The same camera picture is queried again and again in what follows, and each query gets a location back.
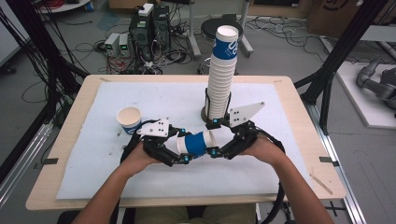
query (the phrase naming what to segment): power strip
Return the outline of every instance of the power strip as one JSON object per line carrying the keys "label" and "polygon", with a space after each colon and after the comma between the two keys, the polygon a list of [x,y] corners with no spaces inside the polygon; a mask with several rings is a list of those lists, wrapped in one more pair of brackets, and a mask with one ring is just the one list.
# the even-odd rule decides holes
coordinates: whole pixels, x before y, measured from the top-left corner
{"label": "power strip", "polygon": [[150,3],[145,3],[145,5],[143,5],[143,8],[143,10],[139,10],[139,16],[147,17],[152,9],[154,9],[154,5]]}

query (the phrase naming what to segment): pants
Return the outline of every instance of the pants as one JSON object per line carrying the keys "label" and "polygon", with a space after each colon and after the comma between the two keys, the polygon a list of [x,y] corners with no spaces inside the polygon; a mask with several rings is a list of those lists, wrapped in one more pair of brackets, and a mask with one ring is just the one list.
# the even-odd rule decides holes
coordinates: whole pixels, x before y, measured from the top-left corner
{"label": "pants", "polygon": [[135,224],[254,224],[256,204],[207,206],[202,217],[189,219],[186,207],[137,208]]}

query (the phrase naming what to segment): forearm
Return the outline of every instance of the forearm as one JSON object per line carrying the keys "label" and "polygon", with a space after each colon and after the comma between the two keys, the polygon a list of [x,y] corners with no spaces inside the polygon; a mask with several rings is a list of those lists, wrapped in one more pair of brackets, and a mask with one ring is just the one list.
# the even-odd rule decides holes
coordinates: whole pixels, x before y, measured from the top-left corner
{"label": "forearm", "polygon": [[116,169],[73,223],[108,224],[128,178],[129,176],[123,174],[119,169]]}
{"label": "forearm", "polygon": [[314,191],[288,157],[273,165],[297,223],[333,223]]}

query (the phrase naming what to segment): human arm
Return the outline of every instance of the human arm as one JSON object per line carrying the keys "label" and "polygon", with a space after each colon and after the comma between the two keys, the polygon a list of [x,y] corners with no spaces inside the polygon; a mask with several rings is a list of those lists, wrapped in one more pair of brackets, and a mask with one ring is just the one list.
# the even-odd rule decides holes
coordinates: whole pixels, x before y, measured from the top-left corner
{"label": "human arm", "polygon": [[333,223],[314,191],[308,186],[300,172],[277,146],[263,135],[241,155],[250,155],[270,164],[288,197],[297,223]]}
{"label": "human arm", "polygon": [[139,143],[125,161],[117,167],[106,182],[95,193],[85,208],[78,214],[73,224],[106,223],[116,206],[128,179],[157,162],[149,157]]}

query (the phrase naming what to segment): white mat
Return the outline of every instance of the white mat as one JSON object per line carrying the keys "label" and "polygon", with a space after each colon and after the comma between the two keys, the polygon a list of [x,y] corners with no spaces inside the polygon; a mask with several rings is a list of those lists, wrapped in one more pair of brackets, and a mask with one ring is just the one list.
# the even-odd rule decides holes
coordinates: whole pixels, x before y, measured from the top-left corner
{"label": "white mat", "polygon": [[[200,118],[207,83],[103,83],[70,155],[57,199],[87,199],[101,187],[120,162],[122,146],[130,135],[116,121],[126,106],[138,107],[142,120],[169,118],[178,128],[205,130]],[[310,183],[309,175],[283,112],[276,89],[270,84],[233,84],[231,107],[264,101],[253,121],[282,141],[287,154]],[[233,135],[215,130],[223,146]],[[176,149],[176,138],[166,146]],[[205,155],[189,165],[150,165],[128,181],[123,198],[192,197],[277,193],[278,178],[271,166],[252,157],[231,161]]]}
{"label": "white mat", "polygon": [[[372,91],[356,85],[358,73],[366,65],[367,63],[343,63],[338,69],[338,78],[367,127],[396,129],[396,118],[394,118],[396,111],[376,98]],[[379,82],[382,72],[393,67],[395,65],[380,64],[371,79]]]}

